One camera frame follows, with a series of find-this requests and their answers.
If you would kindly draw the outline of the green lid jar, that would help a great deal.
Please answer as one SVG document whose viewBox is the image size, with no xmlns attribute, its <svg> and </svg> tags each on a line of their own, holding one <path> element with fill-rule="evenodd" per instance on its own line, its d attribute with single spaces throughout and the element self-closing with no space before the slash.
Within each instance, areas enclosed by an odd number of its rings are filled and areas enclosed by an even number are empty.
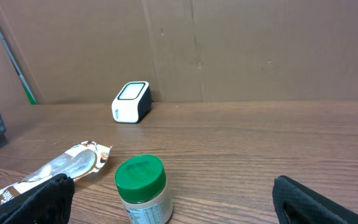
<svg viewBox="0 0 358 224">
<path fill-rule="evenodd" d="M 163 162 L 143 154 L 123 162 L 114 180 L 122 204 L 133 224 L 165 224 L 173 213 Z"/>
</svg>

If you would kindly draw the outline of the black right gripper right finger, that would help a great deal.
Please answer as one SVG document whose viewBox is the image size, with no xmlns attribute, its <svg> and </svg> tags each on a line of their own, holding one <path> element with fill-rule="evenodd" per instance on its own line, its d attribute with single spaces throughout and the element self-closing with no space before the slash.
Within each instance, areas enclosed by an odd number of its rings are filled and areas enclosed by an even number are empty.
<svg viewBox="0 0 358 224">
<path fill-rule="evenodd" d="M 280 224 L 358 224 L 358 214 L 285 175 L 274 180 L 272 198 Z"/>
</svg>

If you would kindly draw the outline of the brown white snack pouch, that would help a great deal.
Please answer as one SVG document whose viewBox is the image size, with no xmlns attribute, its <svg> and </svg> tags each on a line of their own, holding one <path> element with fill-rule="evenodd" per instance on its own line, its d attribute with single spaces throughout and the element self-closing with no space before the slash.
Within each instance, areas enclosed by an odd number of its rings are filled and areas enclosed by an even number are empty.
<svg viewBox="0 0 358 224">
<path fill-rule="evenodd" d="M 111 147 L 94 141 L 81 142 L 42 166 L 21 181 L 0 190 L 0 205 L 26 193 L 58 174 L 74 181 L 99 170 L 108 160 Z"/>
</svg>

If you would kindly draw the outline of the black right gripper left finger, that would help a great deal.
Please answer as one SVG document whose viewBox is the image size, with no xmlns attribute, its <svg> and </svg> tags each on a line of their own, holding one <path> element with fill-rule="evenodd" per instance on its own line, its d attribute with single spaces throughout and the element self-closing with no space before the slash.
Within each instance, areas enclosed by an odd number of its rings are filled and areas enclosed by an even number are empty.
<svg viewBox="0 0 358 224">
<path fill-rule="evenodd" d="M 74 193 L 74 180 L 65 174 L 12 184 L 0 190 L 0 224 L 67 224 Z"/>
</svg>

